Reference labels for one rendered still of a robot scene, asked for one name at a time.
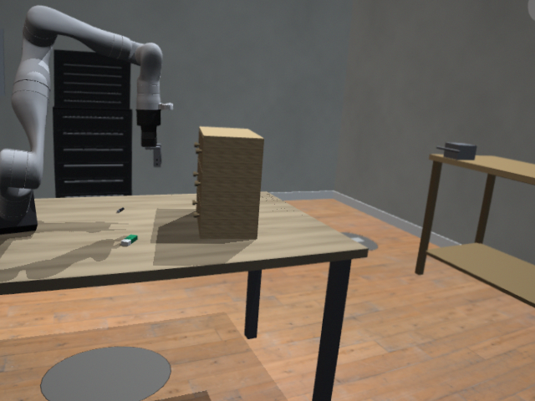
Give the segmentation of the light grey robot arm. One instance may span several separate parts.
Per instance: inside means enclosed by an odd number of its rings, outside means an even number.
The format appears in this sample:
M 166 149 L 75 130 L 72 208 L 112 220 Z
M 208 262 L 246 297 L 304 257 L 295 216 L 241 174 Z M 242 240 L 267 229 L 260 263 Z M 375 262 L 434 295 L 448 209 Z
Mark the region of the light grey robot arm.
M 25 217 L 33 191 L 30 189 L 37 189 L 42 181 L 51 88 L 48 65 L 58 35 L 75 38 L 104 56 L 139 65 L 137 94 L 160 93 L 162 52 L 156 44 L 130 41 L 52 8 L 30 8 L 23 25 L 23 51 L 13 85 L 12 107 L 26 132 L 31 151 L 0 151 L 0 216 L 7 221 Z

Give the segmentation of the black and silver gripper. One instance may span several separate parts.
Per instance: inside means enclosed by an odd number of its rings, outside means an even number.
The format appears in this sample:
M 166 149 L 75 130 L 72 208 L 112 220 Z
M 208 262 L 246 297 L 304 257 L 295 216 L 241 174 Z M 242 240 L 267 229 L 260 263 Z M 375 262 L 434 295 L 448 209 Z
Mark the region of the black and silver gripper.
M 141 146 L 153 150 L 154 167 L 161 167 L 161 144 L 156 145 L 156 127 L 161 125 L 161 110 L 173 104 L 161 104 L 159 94 L 137 94 L 137 125 L 141 127 Z

